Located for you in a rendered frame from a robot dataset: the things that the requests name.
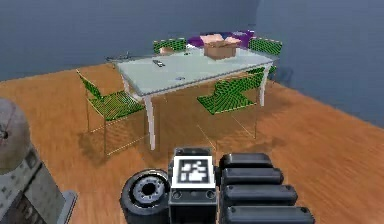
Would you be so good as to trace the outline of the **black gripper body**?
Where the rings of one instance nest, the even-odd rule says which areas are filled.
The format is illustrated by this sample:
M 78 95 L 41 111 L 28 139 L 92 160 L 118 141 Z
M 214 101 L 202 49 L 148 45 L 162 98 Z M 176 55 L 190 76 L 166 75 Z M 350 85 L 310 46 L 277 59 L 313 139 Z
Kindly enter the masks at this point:
M 161 169 L 146 169 L 131 176 L 119 199 L 127 224 L 169 224 L 168 175 Z

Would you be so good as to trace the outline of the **green mesh chair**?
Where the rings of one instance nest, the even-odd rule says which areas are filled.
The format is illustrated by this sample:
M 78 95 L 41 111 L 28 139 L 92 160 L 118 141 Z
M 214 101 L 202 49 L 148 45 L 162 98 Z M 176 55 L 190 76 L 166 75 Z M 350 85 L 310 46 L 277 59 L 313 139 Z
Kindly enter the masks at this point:
M 94 133 L 98 130 L 103 131 L 103 154 L 109 157 L 112 154 L 122 151 L 124 148 L 140 141 L 141 138 L 131 141 L 123 146 L 119 146 L 112 151 L 107 150 L 107 127 L 118 123 L 121 120 L 127 119 L 134 113 L 142 111 L 144 109 L 144 105 L 124 90 L 103 95 L 99 88 L 87 79 L 79 69 L 76 69 L 76 73 L 84 86 L 87 131 L 89 133 Z M 102 118 L 103 123 L 101 127 L 96 129 L 90 128 L 89 107 L 92 107 Z
M 255 105 L 244 92 L 257 89 L 262 85 L 264 67 L 245 72 L 239 77 L 218 80 L 210 95 L 198 96 L 197 101 L 211 114 L 231 113 L 232 111 Z
M 176 52 L 184 51 L 186 49 L 187 40 L 185 38 L 158 40 L 153 42 L 153 52 L 155 54 L 160 53 L 160 49 L 163 47 L 172 48 Z
M 253 51 L 263 52 L 273 56 L 279 56 L 283 44 L 280 41 L 253 37 L 248 42 L 248 48 Z

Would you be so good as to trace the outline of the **grey cabinet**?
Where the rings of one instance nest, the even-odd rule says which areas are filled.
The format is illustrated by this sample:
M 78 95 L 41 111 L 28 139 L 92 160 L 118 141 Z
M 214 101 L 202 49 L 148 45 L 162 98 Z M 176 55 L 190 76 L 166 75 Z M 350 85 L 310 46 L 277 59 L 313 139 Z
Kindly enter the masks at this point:
M 20 164 L 0 174 L 0 224 L 69 224 L 77 194 L 62 192 L 33 145 Z

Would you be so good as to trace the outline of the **pale glass dining table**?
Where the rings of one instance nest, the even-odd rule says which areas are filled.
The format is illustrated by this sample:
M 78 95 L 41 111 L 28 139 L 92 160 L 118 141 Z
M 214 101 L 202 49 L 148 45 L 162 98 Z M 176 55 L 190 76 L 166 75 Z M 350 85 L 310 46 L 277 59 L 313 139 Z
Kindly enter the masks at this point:
M 158 67 L 152 60 L 165 64 Z M 155 117 L 152 99 L 157 95 L 184 89 L 204 82 L 210 82 L 231 75 L 264 67 L 264 78 L 260 86 L 259 102 L 264 105 L 265 87 L 269 69 L 277 56 L 249 49 L 238 49 L 232 58 L 213 60 L 205 56 L 200 48 L 188 49 L 169 56 L 147 56 L 134 59 L 109 60 L 122 75 L 126 90 L 132 88 L 136 95 L 144 100 L 150 147 L 156 148 Z

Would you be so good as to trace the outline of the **grey lamp shade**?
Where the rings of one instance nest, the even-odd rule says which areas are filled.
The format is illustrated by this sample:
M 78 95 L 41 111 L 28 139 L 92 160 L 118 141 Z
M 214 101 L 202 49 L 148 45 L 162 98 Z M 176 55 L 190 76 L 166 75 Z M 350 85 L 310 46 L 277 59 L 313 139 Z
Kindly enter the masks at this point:
M 0 98 L 0 175 L 9 173 L 22 162 L 30 142 L 24 112 L 9 99 Z

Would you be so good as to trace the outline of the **open cardboard box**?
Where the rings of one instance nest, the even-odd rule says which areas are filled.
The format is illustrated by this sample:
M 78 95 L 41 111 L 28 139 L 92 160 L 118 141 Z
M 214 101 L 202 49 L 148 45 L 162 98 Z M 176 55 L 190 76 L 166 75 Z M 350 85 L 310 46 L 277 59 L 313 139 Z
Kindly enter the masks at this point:
M 222 60 L 236 55 L 241 40 L 234 37 L 223 38 L 221 34 L 201 36 L 204 44 L 204 55 L 213 60 Z

